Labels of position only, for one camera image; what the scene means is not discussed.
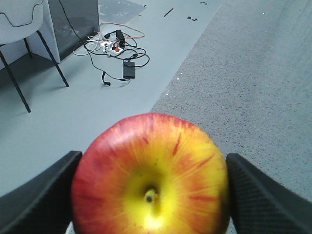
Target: gray floor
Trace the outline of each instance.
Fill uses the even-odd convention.
[[[311,21],[312,2],[308,0],[225,0],[199,40],[201,32],[197,30],[194,47],[179,47],[175,53],[186,53],[176,56],[177,61],[167,60],[170,53],[153,51],[153,58],[166,62],[152,62],[150,73],[140,71],[140,78],[122,89],[117,85],[101,87],[98,73],[90,69],[87,58],[80,57],[61,64],[71,87],[59,88],[61,80],[44,63],[49,85],[36,83],[26,91],[34,113],[40,107],[38,117],[24,113],[19,98],[6,84],[0,92],[6,106],[1,104],[0,112],[2,192],[54,162],[59,155],[52,152],[83,150],[97,133],[123,117],[121,109],[127,114],[152,109],[198,124],[224,155],[240,153],[312,201]],[[151,38],[142,44],[148,46]],[[74,88],[80,92],[71,93]],[[60,142],[70,147],[60,146]],[[232,226],[228,233],[235,233]]]
[[[151,61],[136,70],[136,78],[130,83],[106,77],[112,86],[104,87],[102,72],[92,67],[88,56],[71,55],[60,64],[70,85],[66,88],[51,61],[26,55],[10,67],[32,109],[27,113],[7,72],[0,71],[0,195],[70,150],[84,152],[118,120],[149,112],[222,3],[212,0],[203,7],[192,0],[133,2],[147,5],[141,16],[127,25],[145,33],[137,42],[147,50]],[[164,17],[171,8],[173,11]],[[101,27],[104,34],[116,29],[111,25]],[[121,29],[132,36],[140,35]],[[93,56],[93,60],[108,74],[122,77],[121,60],[105,56]],[[136,61],[136,65],[145,61]]]
[[[224,1],[152,111],[312,201],[311,21],[308,0]]]

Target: red and yellow apple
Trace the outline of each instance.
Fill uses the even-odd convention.
[[[190,122],[156,113],[128,117],[87,149],[72,206],[77,234],[223,234],[226,163]]]

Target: power adapter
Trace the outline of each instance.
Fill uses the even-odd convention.
[[[120,29],[116,30],[116,38],[119,40],[119,47],[124,48],[126,46],[126,39]]]
[[[135,78],[134,62],[123,62],[123,78],[127,80]]]

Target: black metal chair leg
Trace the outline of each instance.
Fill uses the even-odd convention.
[[[31,51],[30,51],[30,49],[29,49],[29,45],[28,45],[28,43],[27,43],[27,39],[26,39],[26,38],[24,38],[24,42],[25,42],[25,45],[26,45],[26,48],[27,48],[27,51],[28,51],[28,55],[29,55],[29,57],[32,59],[33,56],[32,56]]]
[[[9,65],[8,65],[8,63],[6,62],[6,60],[5,60],[5,58],[4,58],[4,56],[3,56],[3,54],[2,54],[1,51],[0,51],[0,57],[1,57],[1,60],[2,60],[2,62],[3,62],[3,64],[4,64],[4,66],[5,66],[6,71],[7,71],[8,74],[9,74],[9,77],[11,78],[11,80],[12,80],[12,82],[13,82],[13,84],[14,84],[16,90],[17,90],[18,93],[19,93],[19,96],[20,96],[21,100],[23,101],[23,103],[24,103],[24,105],[25,105],[27,111],[30,113],[31,110],[30,110],[30,108],[29,108],[29,106],[28,106],[28,104],[27,104],[27,102],[26,102],[26,99],[24,98],[24,95],[23,95],[23,93],[21,92],[18,83],[17,83],[16,80],[14,79],[13,73],[11,72],[11,70],[10,70],[10,68],[9,68]]]
[[[41,41],[42,41],[42,43],[43,43],[45,49],[46,49],[47,52],[49,53],[49,55],[50,55],[50,57],[51,57],[51,59],[52,59],[54,65],[56,66],[56,68],[57,68],[57,70],[58,70],[60,76],[62,77],[62,79],[63,79],[63,81],[64,81],[66,87],[68,87],[69,84],[67,83],[67,80],[65,79],[65,76],[63,75],[62,71],[60,70],[59,65],[58,65],[57,62],[55,61],[55,59],[54,59],[54,57],[53,57],[53,55],[52,55],[52,52],[51,52],[50,48],[48,47],[47,43],[45,42],[45,40],[44,40],[44,38],[43,38],[41,32],[38,30],[37,33],[38,33],[38,35],[39,35],[39,37],[40,37],[40,39],[41,39]]]

